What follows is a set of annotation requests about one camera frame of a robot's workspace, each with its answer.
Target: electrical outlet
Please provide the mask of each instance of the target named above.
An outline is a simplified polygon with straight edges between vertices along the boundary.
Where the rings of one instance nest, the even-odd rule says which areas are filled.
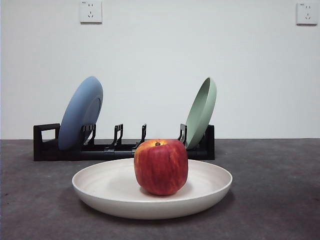
[[[81,23],[102,23],[102,2],[82,1],[80,3]]]
[[[319,4],[317,2],[299,2],[296,4],[297,25],[317,25],[319,21]]]

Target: black dish rack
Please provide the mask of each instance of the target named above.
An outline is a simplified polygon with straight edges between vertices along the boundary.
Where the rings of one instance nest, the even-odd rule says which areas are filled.
[[[54,130],[54,139],[43,141],[42,132]],[[122,139],[124,125],[114,126],[114,138],[110,144],[95,143],[97,126],[95,124],[81,127],[81,139],[72,149],[60,150],[58,147],[60,124],[43,124],[33,126],[33,160],[34,161],[110,161],[133,158],[137,147],[146,140],[147,125],[142,125],[140,141]],[[85,136],[92,132],[92,137],[85,140]],[[186,143],[187,126],[180,125],[180,134],[177,138]],[[187,150],[189,159],[214,160],[215,159],[215,127],[208,125],[199,144]]]

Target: red apple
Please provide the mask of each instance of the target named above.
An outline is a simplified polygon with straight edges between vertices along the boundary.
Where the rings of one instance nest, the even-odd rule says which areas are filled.
[[[188,155],[176,139],[152,139],[139,145],[134,153],[137,182],[155,195],[171,195],[186,183]]]

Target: white plate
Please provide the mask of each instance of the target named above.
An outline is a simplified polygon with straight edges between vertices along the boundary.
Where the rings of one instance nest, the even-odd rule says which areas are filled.
[[[228,192],[232,175],[222,167],[188,162],[188,179],[175,194],[156,196],[137,183],[134,159],[102,162],[72,178],[79,198],[106,214],[130,219],[169,219],[195,214],[218,203]]]
[[[200,87],[186,119],[186,149],[193,149],[204,136],[215,108],[217,87],[208,77]]]

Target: plate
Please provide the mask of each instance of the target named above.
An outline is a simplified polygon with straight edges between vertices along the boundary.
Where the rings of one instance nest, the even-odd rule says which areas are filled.
[[[134,159],[98,163],[77,172],[72,185],[90,207],[130,219],[170,219],[195,214],[218,203],[228,192],[232,175],[222,167],[188,160],[185,185],[173,195],[156,196],[137,183]]]
[[[61,122],[58,146],[60,150],[69,150],[80,146],[81,127],[96,124],[103,101],[101,83],[94,76],[86,78],[73,94]]]
[[[208,77],[200,87],[186,119],[186,149],[193,149],[204,136],[215,108],[217,87]]]

